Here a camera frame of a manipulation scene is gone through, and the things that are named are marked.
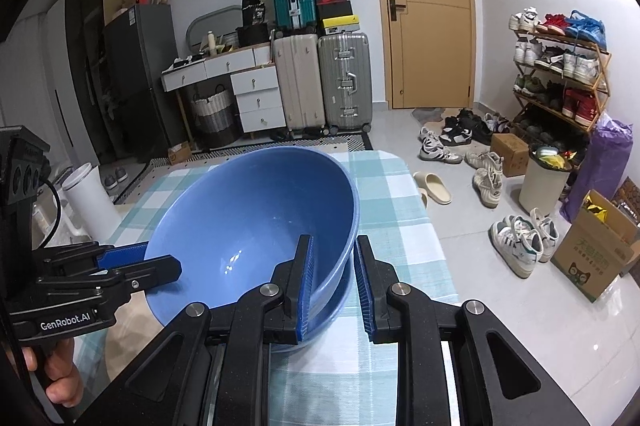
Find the person's left hand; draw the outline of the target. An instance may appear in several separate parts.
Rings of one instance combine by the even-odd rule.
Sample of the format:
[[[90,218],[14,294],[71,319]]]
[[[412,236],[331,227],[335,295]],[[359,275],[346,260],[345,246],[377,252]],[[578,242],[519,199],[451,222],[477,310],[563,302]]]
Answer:
[[[73,338],[61,340],[44,365],[44,372],[51,380],[46,388],[48,399],[66,408],[77,406],[84,395],[84,382],[73,359],[74,349]]]

